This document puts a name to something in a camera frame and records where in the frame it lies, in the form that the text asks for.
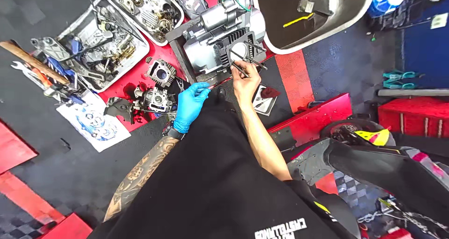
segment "blue latex glove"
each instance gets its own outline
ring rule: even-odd
[[[210,89],[206,82],[194,83],[178,95],[178,114],[173,127],[179,133],[187,133],[190,124],[198,117],[203,102],[207,99]]]

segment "paper sheet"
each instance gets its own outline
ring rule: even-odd
[[[96,94],[88,92],[82,97],[87,106],[61,105],[56,110],[66,118],[78,132],[98,151],[131,136],[129,131],[114,116],[104,115],[106,103]]]

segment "shoe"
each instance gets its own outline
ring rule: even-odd
[[[226,90],[223,87],[218,88],[217,91],[218,101],[226,101]]]

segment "tattooed forearm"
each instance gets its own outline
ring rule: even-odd
[[[104,221],[111,219],[115,214],[129,206],[154,170],[156,170],[178,141],[169,136],[162,137],[142,160],[136,164],[115,191],[106,211]]]

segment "wrench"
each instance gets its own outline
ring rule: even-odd
[[[36,76],[34,72],[30,70],[30,68],[26,67],[25,64],[19,62],[19,61],[13,61],[13,64],[11,64],[11,67],[13,67],[16,70],[21,70],[24,74],[28,73],[32,76]]]
[[[17,69],[17,70],[22,70],[23,74],[27,78],[29,78],[31,81],[33,81],[33,83],[35,83],[37,86],[39,86],[42,90],[46,89],[45,86],[43,86],[43,84],[39,80],[36,79],[37,75],[34,72],[32,72],[29,68],[27,68],[23,63],[17,62],[17,61],[13,61],[13,63],[15,65],[12,64],[11,67],[13,67],[14,69]]]

